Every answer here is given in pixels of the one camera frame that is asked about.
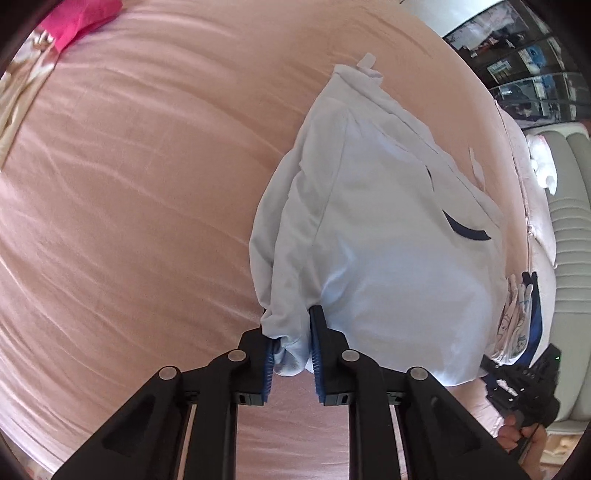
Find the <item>finger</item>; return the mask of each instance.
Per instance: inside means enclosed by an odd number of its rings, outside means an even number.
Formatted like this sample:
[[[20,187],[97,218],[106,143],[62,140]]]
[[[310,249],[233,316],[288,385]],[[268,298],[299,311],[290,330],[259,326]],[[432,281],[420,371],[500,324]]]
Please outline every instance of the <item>finger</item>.
[[[515,427],[505,425],[499,429],[499,437],[507,438],[513,442],[519,442],[521,433]]]
[[[516,423],[517,423],[517,418],[513,414],[508,415],[507,418],[505,419],[505,425],[507,425],[508,427],[512,427]]]
[[[507,452],[510,452],[511,450],[517,447],[516,442],[505,437],[497,437],[496,441],[499,442],[499,445],[501,445],[505,450],[507,450]]]
[[[529,427],[524,427],[523,429],[521,429],[521,433],[526,438],[530,438],[533,434],[534,437],[531,439],[532,443],[545,443],[547,439],[546,429],[542,425],[538,427],[537,423]]]
[[[529,427],[523,427],[521,429],[521,434],[526,437],[526,438],[530,438],[531,434],[534,433],[535,428],[538,426],[537,423],[534,423],[533,425],[530,425]]]

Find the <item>white shirt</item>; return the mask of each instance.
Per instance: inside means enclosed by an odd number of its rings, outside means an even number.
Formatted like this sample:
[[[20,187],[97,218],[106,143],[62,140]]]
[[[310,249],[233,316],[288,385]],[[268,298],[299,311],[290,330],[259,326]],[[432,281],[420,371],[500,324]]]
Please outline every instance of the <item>white shirt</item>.
[[[505,303],[501,215],[364,63],[335,67],[259,204],[263,332],[281,339],[275,371],[298,374],[319,304],[383,367],[457,385],[478,375]]]

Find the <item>human hand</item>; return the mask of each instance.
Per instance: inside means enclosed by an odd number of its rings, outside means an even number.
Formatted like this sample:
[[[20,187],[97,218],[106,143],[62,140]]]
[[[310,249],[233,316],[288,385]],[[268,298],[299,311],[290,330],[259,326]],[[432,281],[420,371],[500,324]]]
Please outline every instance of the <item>human hand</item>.
[[[527,473],[532,480],[542,480],[544,472],[540,468],[540,461],[542,460],[542,453],[546,445],[546,429],[543,425],[538,427],[538,424],[533,424],[529,427],[522,428],[521,431],[517,429],[515,424],[517,420],[514,415],[509,415],[505,419],[505,424],[499,429],[499,435],[496,441],[499,442],[507,452],[510,452],[517,447],[517,442],[521,437],[530,438],[532,435],[530,449],[525,455],[525,459],[521,464],[525,473]]]

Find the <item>white sofa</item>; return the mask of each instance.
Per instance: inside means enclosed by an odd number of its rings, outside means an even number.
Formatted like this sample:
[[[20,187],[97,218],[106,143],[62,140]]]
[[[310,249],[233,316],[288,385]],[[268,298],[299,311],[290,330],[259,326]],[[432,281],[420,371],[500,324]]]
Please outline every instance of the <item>white sofa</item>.
[[[556,395],[561,402],[550,431],[582,433],[591,420],[591,141],[582,124],[525,132],[543,135],[558,172],[548,195],[556,236],[556,306],[550,341],[562,350]]]

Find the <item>pink bed sheet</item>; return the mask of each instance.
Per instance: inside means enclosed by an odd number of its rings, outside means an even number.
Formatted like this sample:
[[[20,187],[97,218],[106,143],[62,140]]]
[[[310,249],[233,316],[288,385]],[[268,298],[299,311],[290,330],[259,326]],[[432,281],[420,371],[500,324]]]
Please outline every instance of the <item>pink bed sheet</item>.
[[[0,176],[0,428],[49,470],[163,365],[206,365],[257,325],[258,201],[336,63],[383,88],[505,214],[527,267],[511,149],[460,57],[388,0],[145,0],[61,57]],[[345,478],[346,410],[309,374],[239,414],[238,478]],[[480,382],[456,389],[488,428]]]

